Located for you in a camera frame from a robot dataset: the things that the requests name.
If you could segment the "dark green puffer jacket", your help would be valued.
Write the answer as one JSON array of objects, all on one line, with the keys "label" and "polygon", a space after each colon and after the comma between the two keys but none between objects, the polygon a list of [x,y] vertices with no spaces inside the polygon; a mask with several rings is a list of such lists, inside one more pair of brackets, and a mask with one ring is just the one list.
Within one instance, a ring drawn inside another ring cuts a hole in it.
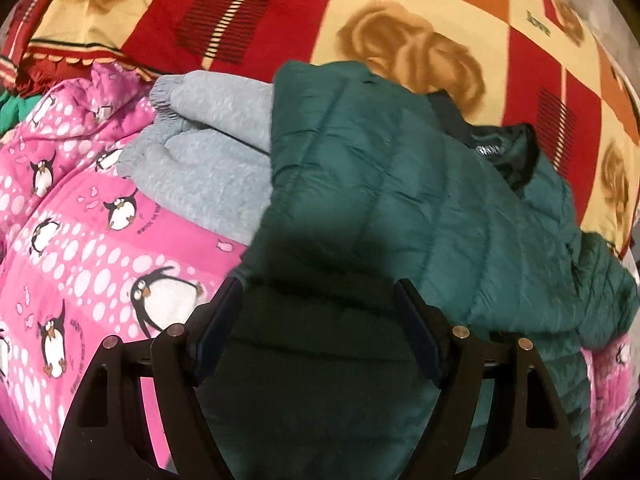
[{"label": "dark green puffer jacket", "polygon": [[398,477],[438,397],[397,321],[402,278],[477,336],[530,338],[586,460],[584,354],[629,330],[639,295],[531,126],[443,122],[362,64],[289,62],[270,160],[244,306],[198,393],[235,478]]}]

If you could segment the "pink penguin fleece blanket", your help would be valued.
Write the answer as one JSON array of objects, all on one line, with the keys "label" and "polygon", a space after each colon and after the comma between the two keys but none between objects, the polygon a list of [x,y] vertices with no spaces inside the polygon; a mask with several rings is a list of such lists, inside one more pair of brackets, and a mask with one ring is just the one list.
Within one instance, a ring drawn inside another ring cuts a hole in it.
[{"label": "pink penguin fleece blanket", "polygon": [[102,340],[184,321],[243,252],[118,174],[154,120],[149,91],[96,64],[56,84],[1,143],[1,417],[44,474]]}]

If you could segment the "grey fleece sweatshirt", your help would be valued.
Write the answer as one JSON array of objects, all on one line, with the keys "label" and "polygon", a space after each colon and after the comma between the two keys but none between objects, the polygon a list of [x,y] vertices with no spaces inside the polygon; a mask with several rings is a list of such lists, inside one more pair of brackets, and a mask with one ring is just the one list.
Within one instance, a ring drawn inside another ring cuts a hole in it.
[{"label": "grey fleece sweatshirt", "polygon": [[202,228],[250,244],[270,203],[273,86],[204,70],[157,79],[156,116],[116,165],[145,196]]}]

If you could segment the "teal green cloth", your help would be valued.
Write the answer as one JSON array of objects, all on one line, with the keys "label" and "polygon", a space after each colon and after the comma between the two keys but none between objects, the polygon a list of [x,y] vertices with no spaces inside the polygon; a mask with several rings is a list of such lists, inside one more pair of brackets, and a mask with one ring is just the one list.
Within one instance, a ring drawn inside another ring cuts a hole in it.
[{"label": "teal green cloth", "polygon": [[40,101],[41,96],[23,99],[6,90],[0,96],[0,133],[4,136],[19,122],[22,122]]}]

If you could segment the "red cream rose blanket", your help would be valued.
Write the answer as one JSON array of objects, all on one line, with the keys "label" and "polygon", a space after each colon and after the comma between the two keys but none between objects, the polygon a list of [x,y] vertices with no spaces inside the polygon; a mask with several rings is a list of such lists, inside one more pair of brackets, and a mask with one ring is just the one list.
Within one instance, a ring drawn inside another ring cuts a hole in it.
[{"label": "red cream rose blanket", "polygon": [[529,122],[576,216],[616,252],[639,196],[639,49],[611,0],[21,0],[1,82],[22,96],[119,62],[145,79],[270,80],[288,60],[366,64],[442,89],[471,122]]}]

